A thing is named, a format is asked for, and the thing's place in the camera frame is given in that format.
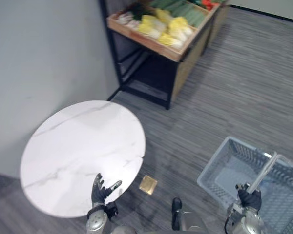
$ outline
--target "black cable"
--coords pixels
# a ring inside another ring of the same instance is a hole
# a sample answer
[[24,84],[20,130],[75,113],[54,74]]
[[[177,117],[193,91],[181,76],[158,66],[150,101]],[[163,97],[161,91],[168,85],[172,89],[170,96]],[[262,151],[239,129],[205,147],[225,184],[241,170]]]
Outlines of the black cable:
[[224,230],[225,230],[225,233],[226,234],[228,234],[228,232],[227,232],[227,224],[228,224],[228,222],[229,222],[229,216],[228,216],[228,218],[226,219],[226,221],[225,221],[225,226],[224,226]]

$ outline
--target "green vegetable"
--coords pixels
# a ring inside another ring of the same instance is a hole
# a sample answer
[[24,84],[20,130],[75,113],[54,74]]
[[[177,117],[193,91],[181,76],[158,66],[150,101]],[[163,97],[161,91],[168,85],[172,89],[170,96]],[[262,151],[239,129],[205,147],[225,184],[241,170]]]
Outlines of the green vegetable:
[[187,22],[189,23],[190,18],[192,17],[193,14],[195,14],[196,10],[194,7],[192,7],[186,14],[185,18],[187,19]]
[[182,5],[182,1],[178,0],[174,4],[167,6],[165,10],[172,12],[176,10],[178,7],[180,7],[181,5]]
[[160,3],[161,3],[162,0],[153,0],[151,3],[150,3],[150,6],[151,7],[157,7]]
[[194,23],[194,27],[198,27],[198,26],[200,26],[200,24],[203,22],[203,20],[205,19],[205,15],[204,14],[201,14],[200,15],[200,18],[198,18],[197,20],[196,20],[196,22]]
[[183,8],[183,10],[179,13],[179,16],[185,17],[185,15],[191,10],[192,4],[186,4],[186,7]]
[[165,9],[169,5],[173,4],[176,0],[163,0],[163,3],[158,6],[158,8]]
[[187,7],[187,4],[183,1],[183,5],[178,7],[175,11],[172,12],[172,16],[177,17],[180,16],[180,12]]
[[196,22],[196,19],[198,17],[198,11],[194,10],[188,20],[188,24],[190,25],[194,25],[194,23]]

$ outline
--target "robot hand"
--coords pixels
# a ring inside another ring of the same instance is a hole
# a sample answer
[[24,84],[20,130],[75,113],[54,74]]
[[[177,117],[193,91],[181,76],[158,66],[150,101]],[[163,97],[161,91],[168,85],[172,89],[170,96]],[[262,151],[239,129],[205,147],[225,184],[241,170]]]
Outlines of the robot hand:
[[102,175],[98,173],[93,182],[92,192],[91,192],[91,201],[92,201],[93,207],[96,204],[104,205],[105,199],[122,184],[122,181],[119,180],[108,189],[106,189],[105,187],[101,188],[104,183],[104,180],[101,180],[101,179],[102,179]]
[[252,194],[249,194],[244,189],[239,189],[238,194],[243,207],[252,207],[258,213],[262,206],[262,198],[260,191],[255,190]]
[[110,188],[102,188],[104,180],[100,173],[97,174],[94,179],[91,201],[92,209],[87,214],[87,234],[105,234],[110,233],[110,218],[113,217],[118,211],[115,202],[111,202],[105,205],[105,199],[121,184],[119,180],[113,184]]

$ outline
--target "gold square object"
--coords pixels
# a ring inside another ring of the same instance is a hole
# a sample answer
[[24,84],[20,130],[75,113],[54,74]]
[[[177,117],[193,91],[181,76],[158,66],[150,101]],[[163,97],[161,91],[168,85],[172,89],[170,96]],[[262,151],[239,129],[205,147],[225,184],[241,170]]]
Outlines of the gold square object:
[[139,189],[143,192],[152,195],[155,187],[157,185],[157,180],[145,175],[140,183]]

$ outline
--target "white round table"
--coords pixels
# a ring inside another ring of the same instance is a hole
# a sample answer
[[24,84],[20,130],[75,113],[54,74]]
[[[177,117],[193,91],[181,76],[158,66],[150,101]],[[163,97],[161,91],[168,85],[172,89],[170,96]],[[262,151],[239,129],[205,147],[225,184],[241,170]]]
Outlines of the white round table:
[[46,120],[32,135],[21,160],[21,185],[40,211],[80,217],[92,208],[94,178],[105,187],[122,185],[106,200],[116,200],[138,174],[146,149],[143,128],[125,107],[108,101],[69,106]]

